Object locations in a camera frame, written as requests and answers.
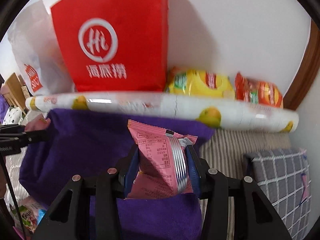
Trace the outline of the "pink nutrition label snack packet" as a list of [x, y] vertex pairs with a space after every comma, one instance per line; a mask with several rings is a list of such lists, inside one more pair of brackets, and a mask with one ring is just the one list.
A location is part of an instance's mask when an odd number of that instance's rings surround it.
[[161, 199], [192, 193], [185, 149], [197, 137], [128, 121], [139, 149], [139, 170], [127, 195], [130, 199]]

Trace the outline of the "pale pink peach snack packet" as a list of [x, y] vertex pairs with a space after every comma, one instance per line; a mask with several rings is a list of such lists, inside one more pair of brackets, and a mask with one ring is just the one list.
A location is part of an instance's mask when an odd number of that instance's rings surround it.
[[39, 115], [25, 126], [25, 132], [41, 131], [49, 127], [51, 120]]

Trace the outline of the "striped quilted mattress cover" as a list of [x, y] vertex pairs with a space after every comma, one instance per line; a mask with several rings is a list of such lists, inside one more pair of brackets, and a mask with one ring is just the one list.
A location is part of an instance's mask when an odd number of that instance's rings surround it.
[[[26, 117], [19, 109], [10, 108], [4, 117], [3, 125], [18, 124], [26, 125], [38, 115], [47, 116], [46, 113], [30, 112]], [[246, 131], [228, 131], [218, 129], [214, 132], [210, 140], [200, 147], [200, 156], [222, 171], [225, 175], [233, 178], [240, 178], [243, 175], [242, 168], [243, 154], [262, 150], [278, 150], [280, 148], [289, 149], [291, 142], [286, 133], [255, 133]], [[27, 148], [22, 149], [22, 153], [15, 157], [7, 157], [7, 168], [14, 187], [14, 193], [18, 204], [29, 197], [27, 190], [18, 182], [18, 172], [20, 171], [22, 160]], [[234, 239], [234, 200], [229, 200], [229, 221], [227, 239]]]

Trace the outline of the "wooden chair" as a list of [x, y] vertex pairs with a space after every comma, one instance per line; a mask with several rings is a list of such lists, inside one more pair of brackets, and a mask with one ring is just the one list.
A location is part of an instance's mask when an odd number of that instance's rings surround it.
[[27, 89], [25, 85], [21, 84], [16, 73], [12, 73], [2, 85], [1, 94], [9, 106], [18, 107], [26, 115], [29, 110], [25, 106], [26, 97], [23, 88]]

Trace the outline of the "purple towel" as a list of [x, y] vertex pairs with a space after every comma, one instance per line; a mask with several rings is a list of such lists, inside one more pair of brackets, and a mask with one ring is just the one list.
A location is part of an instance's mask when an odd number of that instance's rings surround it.
[[28, 146], [20, 184], [48, 210], [33, 239], [199, 239], [193, 193], [130, 199], [140, 162], [128, 122], [189, 136], [193, 150], [211, 138], [197, 121], [54, 109], [48, 139]]

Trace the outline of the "rolled lemon print mat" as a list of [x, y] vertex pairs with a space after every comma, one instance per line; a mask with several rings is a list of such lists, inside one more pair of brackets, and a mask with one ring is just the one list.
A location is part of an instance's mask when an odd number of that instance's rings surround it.
[[55, 108], [196, 120], [212, 128], [237, 131], [294, 132], [298, 113], [230, 99], [157, 92], [83, 92], [27, 98], [27, 109]]

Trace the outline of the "green snack packet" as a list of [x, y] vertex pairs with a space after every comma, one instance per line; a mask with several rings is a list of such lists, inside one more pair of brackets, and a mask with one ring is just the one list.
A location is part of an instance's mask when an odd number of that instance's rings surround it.
[[47, 212], [47, 209], [38, 203], [31, 196], [21, 201], [19, 211], [22, 217], [22, 223], [29, 234], [33, 234], [40, 221]]

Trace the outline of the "grey checked cushion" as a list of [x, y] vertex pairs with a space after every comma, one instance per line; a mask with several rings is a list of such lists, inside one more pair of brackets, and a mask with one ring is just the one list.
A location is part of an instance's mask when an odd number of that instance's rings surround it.
[[292, 239], [307, 234], [311, 209], [309, 161], [305, 149], [278, 148], [244, 154], [245, 175], [267, 196]]

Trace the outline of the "orange red snack bag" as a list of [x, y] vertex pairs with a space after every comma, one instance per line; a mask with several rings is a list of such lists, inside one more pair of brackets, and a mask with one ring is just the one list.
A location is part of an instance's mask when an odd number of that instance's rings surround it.
[[244, 77], [240, 73], [236, 74], [234, 83], [237, 100], [283, 108], [283, 95], [274, 83]]

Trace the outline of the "white Miniso plastic bag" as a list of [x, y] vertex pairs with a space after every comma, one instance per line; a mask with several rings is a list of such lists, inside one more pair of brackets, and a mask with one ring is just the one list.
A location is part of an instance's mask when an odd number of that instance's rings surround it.
[[21, 75], [32, 95], [74, 92], [64, 63], [52, 17], [42, 0], [24, 8], [8, 30]]

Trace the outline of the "red Haidilao paper bag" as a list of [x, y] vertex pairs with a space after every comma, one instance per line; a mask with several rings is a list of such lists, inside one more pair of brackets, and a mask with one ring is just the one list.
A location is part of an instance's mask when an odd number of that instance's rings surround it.
[[51, 8], [79, 92], [163, 91], [169, 0], [60, 0]]

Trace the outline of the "yellow snack bag by wall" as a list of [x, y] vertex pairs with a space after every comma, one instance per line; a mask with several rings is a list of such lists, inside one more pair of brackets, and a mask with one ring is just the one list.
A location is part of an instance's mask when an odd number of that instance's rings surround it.
[[235, 91], [225, 75], [173, 67], [168, 72], [167, 81], [167, 93], [235, 100]]

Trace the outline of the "brown wooden door frame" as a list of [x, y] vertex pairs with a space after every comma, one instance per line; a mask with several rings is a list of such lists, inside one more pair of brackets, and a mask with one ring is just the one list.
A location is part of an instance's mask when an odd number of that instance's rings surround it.
[[320, 34], [314, 20], [310, 37], [299, 70], [284, 96], [284, 108], [296, 110], [309, 92], [319, 71]]

